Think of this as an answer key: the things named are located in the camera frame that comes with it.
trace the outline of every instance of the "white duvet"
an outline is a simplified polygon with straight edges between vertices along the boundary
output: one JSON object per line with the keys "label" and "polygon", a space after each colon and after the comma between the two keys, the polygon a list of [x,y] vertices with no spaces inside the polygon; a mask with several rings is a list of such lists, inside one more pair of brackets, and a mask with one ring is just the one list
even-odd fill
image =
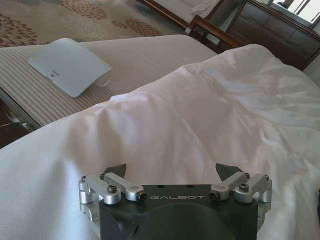
{"label": "white duvet", "polygon": [[320,90],[261,46],[180,67],[1,149],[0,239],[97,239],[78,180],[122,163],[137,184],[218,183],[216,163],[268,174],[258,239],[320,239]]}

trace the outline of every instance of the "screw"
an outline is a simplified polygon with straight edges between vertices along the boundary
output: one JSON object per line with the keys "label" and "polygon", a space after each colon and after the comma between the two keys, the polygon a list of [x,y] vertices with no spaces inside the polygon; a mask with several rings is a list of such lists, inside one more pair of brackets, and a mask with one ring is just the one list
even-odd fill
{"label": "screw", "polygon": [[209,198],[212,201],[217,202],[220,200],[220,194],[217,191],[212,191],[209,193]]}
{"label": "screw", "polygon": [[136,195],[136,200],[138,202],[144,202],[147,199],[147,194],[143,191],[138,192],[138,194]]}
{"label": "screw", "polygon": [[239,189],[242,191],[242,192],[248,192],[249,191],[249,185],[246,184],[246,183],[242,183],[239,185]]}
{"label": "screw", "polygon": [[111,184],[111,185],[108,186],[107,191],[108,191],[108,193],[110,193],[110,194],[114,194],[114,193],[117,191],[117,186]]}

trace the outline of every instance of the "white device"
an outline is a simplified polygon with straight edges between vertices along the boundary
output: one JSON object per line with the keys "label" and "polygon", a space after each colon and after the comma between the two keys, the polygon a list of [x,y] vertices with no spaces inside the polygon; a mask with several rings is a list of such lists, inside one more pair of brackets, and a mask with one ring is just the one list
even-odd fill
{"label": "white device", "polygon": [[80,43],[61,38],[42,46],[28,63],[71,97],[79,96],[112,67]]}

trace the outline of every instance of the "mattress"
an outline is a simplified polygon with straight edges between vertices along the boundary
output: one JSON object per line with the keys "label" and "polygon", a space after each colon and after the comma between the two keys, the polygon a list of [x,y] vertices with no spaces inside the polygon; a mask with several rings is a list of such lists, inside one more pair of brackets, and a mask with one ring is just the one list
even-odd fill
{"label": "mattress", "polygon": [[215,52],[185,35],[166,35],[85,42],[112,66],[111,82],[92,84],[79,97],[68,96],[28,65],[42,46],[0,49],[0,87],[39,125],[82,111],[110,97],[151,83],[182,65],[200,62]]}

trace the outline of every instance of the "floral carpet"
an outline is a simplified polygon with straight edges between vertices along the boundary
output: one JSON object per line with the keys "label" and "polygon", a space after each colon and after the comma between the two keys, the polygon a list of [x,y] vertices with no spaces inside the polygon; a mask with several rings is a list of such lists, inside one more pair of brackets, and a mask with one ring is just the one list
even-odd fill
{"label": "floral carpet", "polygon": [[180,33],[135,0],[0,0],[0,47]]}

